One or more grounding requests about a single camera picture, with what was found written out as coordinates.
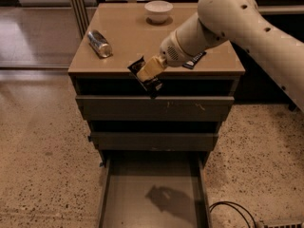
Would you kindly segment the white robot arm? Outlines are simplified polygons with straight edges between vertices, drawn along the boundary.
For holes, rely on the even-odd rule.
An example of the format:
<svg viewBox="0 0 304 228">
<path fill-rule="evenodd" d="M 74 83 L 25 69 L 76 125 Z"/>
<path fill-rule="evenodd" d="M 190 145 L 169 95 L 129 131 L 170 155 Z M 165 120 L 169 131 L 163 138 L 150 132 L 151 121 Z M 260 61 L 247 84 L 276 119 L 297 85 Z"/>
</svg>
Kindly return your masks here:
<svg viewBox="0 0 304 228">
<path fill-rule="evenodd" d="M 160 53 L 136 77 L 147 82 L 226 41 L 245 50 L 304 110 L 304 43 L 265 20 L 255 0 L 199 0 L 197 11 L 161 42 Z"/>
</svg>

